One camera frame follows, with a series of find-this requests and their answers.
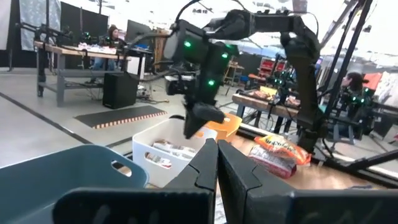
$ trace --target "workbench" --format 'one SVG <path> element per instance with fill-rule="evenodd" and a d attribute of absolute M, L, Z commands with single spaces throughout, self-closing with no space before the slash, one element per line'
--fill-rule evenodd
<path fill-rule="evenodd" d="M 252 147 L 256 145 L 255 142 L 240 136 L 235 136 L 231 144 L 245 156 L 248 155 Z M 131 170 L 127 167 L 122 167 L 119 171 L 127 176 L 131 175 Z M 352 186 L 362 185 L 372 185 L 377 189 L 385 189 L 385 187 L 375 185 L 374 183 L 369 183 L 368 181 L 350 176 L 349 174 L 316 164 L 311 164 L 310 166 L 297 166 L 297 171 L 291 178 L 281 180 L 296 189 L 302 190 L 347 189 Z M 146 187 L 152 189 L 157 188 L 151 184 L 148 184 Z"/>
<path fill-rule="evenodd" d="M 90 52 L 90 51 L 82 51 L 78 47 L 72 46 L 64 46 L 57 47 L 55 45 L 45 45 L 43 49 L 43 42 L 34 42 L 35 47 L 38 48 L 37 51 L 37 96 L 43 97 L 44 89 L 48 89 L 50 91 L 55 92 L 57 95 L 57 106 L 62 107 L 64 104 L 65 90 L 76 90 L 76 89 L 91 89 L 91 88 L 101 88 L 101 85 L 96 84 L 84 84 L 84 83 L 67 83 L 65 78 L 103 78 L 105 71 L 98 70 L 93 71 L 90 69 L 81 69 L 81 70 L 67 70 L 65 69 L 65 56 L 66 55 L 76 55 L 76 56 L 87 56 L 87 57 L 100 57 L 107 59 L 117 60 L 118 58 L 122 58 L 122 56 L 118 57 L 116 54 L 106 54 L 106 53 L 98 53 L 98 52 Z M 57 83 L 56 84 L 48 84 L 46 82 L 46 76 L 44 73 L 44 67 L 41 60 L 45 60 L 40 55 L 40 52 L 45 50 L 46 52 L 51 52 L 57 55 Z"/>
<path fill-rule="evenodd" d="M 266 101 L 257 100 L 248 96 L 240 95 L 238 93 L 232 96 L 232 101 L 238 105 L 236 116 L 239 116 L 240 118 L 243 118 L 244 110 L 246 107 L 257 110 L 256 120 L 254 122 L 254 126 L 257 128 L 259 126 L 262 112 L 271 113 L 279 117 L 286 118 L 288 121 L 285 124 L 285 133 L 289 131 L 292 118 L 296 117 L 297 113 L 299 112 L 296 109 L 288 108 L 282 105 L 272 106 Z M 276 134 L 279 133 L 282 122 L 283 119 L 277 120 L 274 128 L 274 132 Z"/>

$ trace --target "black speaker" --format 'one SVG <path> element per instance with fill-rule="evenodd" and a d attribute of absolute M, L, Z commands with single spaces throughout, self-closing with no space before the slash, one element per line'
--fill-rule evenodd
<path fill-rule="evenodd" d="M 125 73 L 105 73 L 102 105 L 111 109 L 136 103 L 139 77 Z"/>

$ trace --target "orange object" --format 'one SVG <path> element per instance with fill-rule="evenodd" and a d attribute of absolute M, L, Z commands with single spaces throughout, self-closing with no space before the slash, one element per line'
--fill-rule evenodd
<path fill-rule="evenodd" d="M 261 77 L 261 76 L 257 76 L 255 74 L 249 74 L 248 75 L 249 78 L 255 78 L 256 80 L 265 80 L 266 78 Z"/>
<path fill-rule="evenodd" d="M 263 138 L 256 137 L 254 141 L 275 156 L 292 159 L 297 165 L 311 162 L 311 154 L 303 148 L 296 146 L 283 136 L 268 135 Z"/>
<path fill-rule="evenodd" d="M 225 116 L 224 123 L 220 124 L 210 121 L 205 126 L 208 129 L 217 131 L 216 141 L 225 140 L 231 142 L 242 123 L 242 118 L 228 113 Z"/>
<path fill-rule="evenodd" d="M 376 90 L 377 85 L 380 82 L 381 77 L 383 76 L 383 74 L 381 73 L 370 73 L 370 74 L 365 74 L 364 76 L 364 80 L 369 80 L 368 83 L 364 83 L 363 86 L 367 87 L 371 90 Z"/>

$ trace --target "computer monitor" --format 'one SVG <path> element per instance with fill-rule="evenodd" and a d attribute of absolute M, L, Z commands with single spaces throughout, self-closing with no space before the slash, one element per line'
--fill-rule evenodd
<path fill-rule="evenodd" d="M 125 36 L 124 40 L 126 42 L 131 42 L 137 36 L 143 35 L 143 34 L 146 34 L 149 32 L 152 32 L 152 29 L 149 26 L 128 20 L 127 31 L 126 31 L 126 36 Z M 136 45 L 138 45 L 139 47 L 142 47 L 142 48 L 148 48 L 150 46 L 151 41 L 152 41 L 151 39 L 142 40 L 142 41 L 138 42 Z"/>

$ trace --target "teal plastic bin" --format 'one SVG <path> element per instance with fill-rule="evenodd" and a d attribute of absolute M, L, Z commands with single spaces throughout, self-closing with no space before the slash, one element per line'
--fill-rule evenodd
<path fill-rule="evenodd" d="M 131 170 L 116 170 L 116 161 Z M 102 146 L 84 145 L 0 169 L 0 223 L 50 224 L 54 203 L 77 187 L 143 188 L 148 174 Z"/>

